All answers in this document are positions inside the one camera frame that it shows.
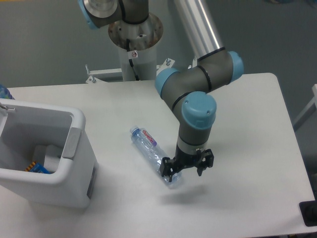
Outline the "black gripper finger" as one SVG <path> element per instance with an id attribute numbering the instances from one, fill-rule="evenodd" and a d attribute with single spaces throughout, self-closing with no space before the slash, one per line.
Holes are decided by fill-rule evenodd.
<path id="1" fill-rule="evenodd" d="M 197 149 L 195 167 L 197 168 L 198 176 L 201 176 L 206 168 L 211 168 L 213 166 L 213 162 L 214 155 L 211 149 L 206 149 L 204 151 Z"/>
<path id="2" fill-rule="evenodd" d="M 160 165 L 160 174 L 168 182 L 173 182 L 174 179 L 178 179 L 182 175 L 180 162 L 176 159 L 163 157 Z"/>

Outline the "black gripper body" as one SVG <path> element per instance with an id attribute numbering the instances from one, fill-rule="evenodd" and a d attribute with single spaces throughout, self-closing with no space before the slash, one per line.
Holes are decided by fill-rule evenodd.
<path id="1" fill-rule="evenodd" d="M 199 167 L 200 159 L 202 157 L 202 152 L 198 149 L 194 154 L 187 154 L 183 152 L 179 146 L 176 146 L 175 151 L 175 168 L 174 171 L 177 173 L 183 169 L 196 167 L 197 172 L 200 173 L 202 170 Z"/>

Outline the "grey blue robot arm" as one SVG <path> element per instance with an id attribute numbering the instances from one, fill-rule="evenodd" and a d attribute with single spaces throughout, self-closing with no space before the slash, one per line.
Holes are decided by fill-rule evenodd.
<path id="1" fill-rule="evenodd" d="M 153 80 L 159 96 L 179 121 L 174 158 L 157 160 L 156 170 L 172 182 L 183 169 L 198 175 L 213 166 L 206 148 L 215 121 L 216 102 L 211 91 L 228 85 L 244 72 L 242 59 L 224 47 L 204 0 L 176 0 L 176 10 L 189 38 L 196 66 L 180 72 L 157 68 L 156 46 L 162 38 L 161 20 L 150 13 L 147 0 L 81 0 L 90 28 L 108 27 L 117 46 L 124 81 Z"/>

